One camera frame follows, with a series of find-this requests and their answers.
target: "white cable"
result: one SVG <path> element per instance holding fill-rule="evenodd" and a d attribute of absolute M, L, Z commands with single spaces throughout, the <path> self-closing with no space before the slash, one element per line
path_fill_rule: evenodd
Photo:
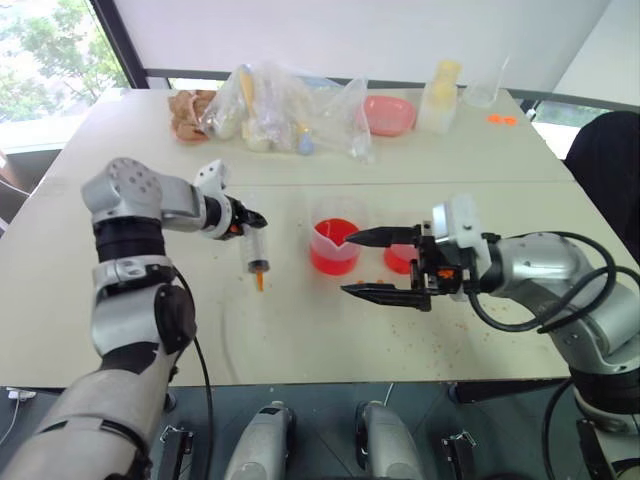
<path fill-rule="evenodd" d="M 18 409 L 19 408 L 20 408 L 20 398 L 18 398 L 16 400 L 16 409 L 13 411 L 13 420 L 11 420 L 11 425 L 9 425 L 9 429 L 5 432 L 5 434 L 0 439 L 0 447 L 2 446 L 4 441 L 7 439 L 9 434 L 11 433 L 11 430 L 13 430 L 13 426 L 16 424 L 16 418 L 18 418 Z"/>
<path fill-rule="evenodd" d="M 391 396 L 391 391 L 393 390 L 393 386 L 395 385 L 395 383 L 391 382 L 391 384 L 389 385 L 389 390 L 387 390 L 387 395 L 386 397 L 384 397 L 384 406 L 387 406 L 387 403 L 389 403 L 389 397 Z"/>

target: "plastic bag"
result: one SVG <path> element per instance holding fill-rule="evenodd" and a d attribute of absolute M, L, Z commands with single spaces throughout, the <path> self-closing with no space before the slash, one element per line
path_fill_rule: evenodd
<path fill-rule="evenodd" d="M 296 75 L 273 63 L 242 65 L 229 77 L 201 118 L 201 129 L 221 139 L 242 134 L 254 151 L 338 150 L 372 161 L 364 113 L 367 82 L 342 87 Z"/>

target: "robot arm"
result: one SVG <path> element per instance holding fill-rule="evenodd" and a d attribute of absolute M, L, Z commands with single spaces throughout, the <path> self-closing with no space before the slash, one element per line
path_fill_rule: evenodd
<path fill-rule="evenodd" d="M 378 227 L 347 238 L 375 247 L 413 244 L 418 258 L 411 262 L 411 289 L 367 283 L 342 288 L 374 303 L 422 311 L 431 309 L 432 295 L 449 294 L 456 300 L 466 295 L 494 328 L 549 333 L 569 365 L 576 400 L 588 419 L 582 429 L 590 429 L 590 437 L 598 440 L 609 464 L 607 474 L 613 475 L 617 462 L 639 461 L 640 299 L 616 283 L 615 275 L 603 278 L 605 269 L 594 270 L 567 238 L 599 249 L 615 274 L 611 256 L 580 235 L 533 233 L 502 239 L 483 233 L 471 197 L 457 196 L 435 207 L 430 223 Z M 520 325 L 501 324 L 482 310 L 479 293 L 511 299 L 535 318 Z M 604 300 L 598 303 L 601 296 Z"/>
<path fill-rule="evenodd" d="M 223 194 L 224 174 L 213 162 L 194 186 L 118 158 L 84 186 L 99 259 L 91 336 L 102 363 L 65 390 L 3 478 L 148 477 L 167 387 L 196 333 L 162 228 L 227 239 L 266 225 Z"/>

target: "syringe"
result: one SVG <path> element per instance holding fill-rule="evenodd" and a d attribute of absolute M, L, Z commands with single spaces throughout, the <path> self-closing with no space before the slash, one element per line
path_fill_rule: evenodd
<path fill-rule="evenodd" d="M 244 235 L 243 250 L 249 273 L 256 274 L 258 291 L 264 291 L 264 272 L 269 271 L 269 261 L 265 251 L 264 228 L 253 228 L 249 225 L 242 226 Z"/>

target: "red liquid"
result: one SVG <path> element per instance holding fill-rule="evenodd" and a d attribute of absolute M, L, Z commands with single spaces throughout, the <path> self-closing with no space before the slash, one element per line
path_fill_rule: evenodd
<path fill-rule="evenodd" d="M 398 257 L 393 253 L 393 250 L 391 250 L 391 248 L 384 249 L 384 263 L 386 263 L 387 267 L 389 267 L 391 270 L 402 275 L 406 275 L 411 271 L 409 261 L 405 260 L 404 258 Z"/>
<path fill-rule="evenodd" d="M 329 238 L 337 246 L 342 245 L 346 237 L 358 231 L 358 227 L 342 218 L 323 220 L 315 226 L 315 229 L 320 235 Z M 342 261 L 330 260 L 316 253 L 313 248 L 311 249 L 311 263 L 313 266 L 329 275 L 344 275 L 353 270 L 357 261 L 357 255 Z"/>

